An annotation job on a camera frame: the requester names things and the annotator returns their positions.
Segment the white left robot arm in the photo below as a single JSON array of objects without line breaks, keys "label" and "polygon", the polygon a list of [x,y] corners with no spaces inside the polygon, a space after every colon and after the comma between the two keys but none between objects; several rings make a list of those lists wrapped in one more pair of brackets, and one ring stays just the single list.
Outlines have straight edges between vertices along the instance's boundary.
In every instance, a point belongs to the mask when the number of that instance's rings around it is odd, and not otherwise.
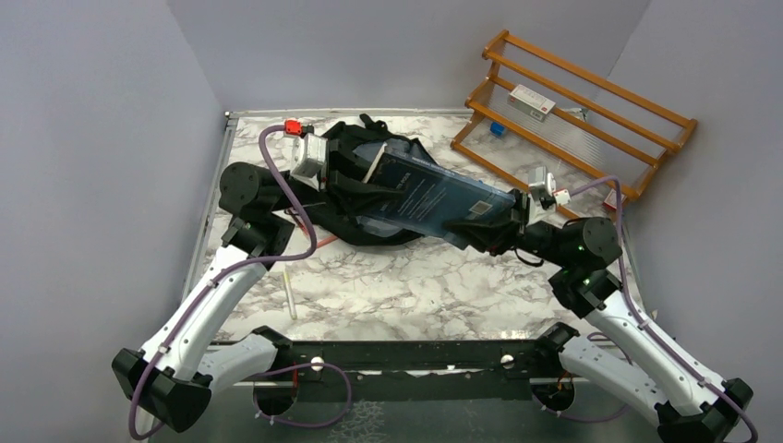
[{"label": "white left robot arm", "polygon": [[233,219],[222,246],[170,319],[139,350],[123,349],[112,362],[131,401],[128,431],[134,440],[146,440],[164,426],[176,432],[189,429],[213,394],[244,377],[286,374],[290,354],[257,333],[216,353],[207,349],[239,301],[274,264],[316,252],[317,224],[351,245],[398,246],[420,237],[395,226],[372,233],[338,221],[332,210],[308,214],[306,204],[319,199],[320,189],[276,166],[267,138],[281,131],[283,126],[277,125],[259,134],[265,167],[236,162],[223,171],[219,205]]}]

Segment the dark blue book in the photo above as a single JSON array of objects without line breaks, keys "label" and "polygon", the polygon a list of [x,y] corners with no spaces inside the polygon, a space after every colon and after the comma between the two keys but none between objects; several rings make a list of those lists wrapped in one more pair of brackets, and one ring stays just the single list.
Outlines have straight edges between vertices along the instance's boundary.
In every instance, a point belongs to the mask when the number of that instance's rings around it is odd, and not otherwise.
[{"label": "dark blue book", "polygon": [[378,236],[407,230],[464,249],[467,240],[447,231],[445,222],[487,221],[515,203],[511,194],[447,170],[423,149],[400,139],[365,143],[354,154],[371,162],[366,183],[403,192],[401,198],[358,218],[360,225]]}]

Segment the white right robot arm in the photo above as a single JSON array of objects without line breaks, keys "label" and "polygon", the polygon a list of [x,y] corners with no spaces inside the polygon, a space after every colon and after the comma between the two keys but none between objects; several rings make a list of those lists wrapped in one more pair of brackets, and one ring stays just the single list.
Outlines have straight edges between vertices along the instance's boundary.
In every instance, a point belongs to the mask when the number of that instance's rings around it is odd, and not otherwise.
[{"label": "white right robot arm", "polygon": [[566,189],[534,188],[513,194],[508,208],[480,202],[478,216],[444,224],[478,251],[524,251],[556,265],[549,282],[559,303],[626,353],[625,359],[605,354],[558,326],[533,350],[535,368],[590,380],[644,416],[665,442],[720,442],[736,425],[748,425],[750,386],[702,365],[632,299],[626,278],[609,270],[623,261],[620,223],[605,217],[559,227],[547,222],[571,197]]}]

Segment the black student bag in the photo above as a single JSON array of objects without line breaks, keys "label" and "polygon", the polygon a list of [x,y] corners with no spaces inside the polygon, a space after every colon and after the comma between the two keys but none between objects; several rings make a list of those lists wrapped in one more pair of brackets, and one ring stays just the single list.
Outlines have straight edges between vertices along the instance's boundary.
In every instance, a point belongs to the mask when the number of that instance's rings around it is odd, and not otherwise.
[{"label": "black student bag", "polygon": [[421,233],[371,219],[369,212],[392,203],[396,192],[363,179],[384,145],[426,162],[435,160],[418,138],[395,134],[368,114],[359,120],[359,125],[340,121],[321,135],[326,140],[325,184],[305,206],[307,216],[349,245],[398,246],[422,238]]}]

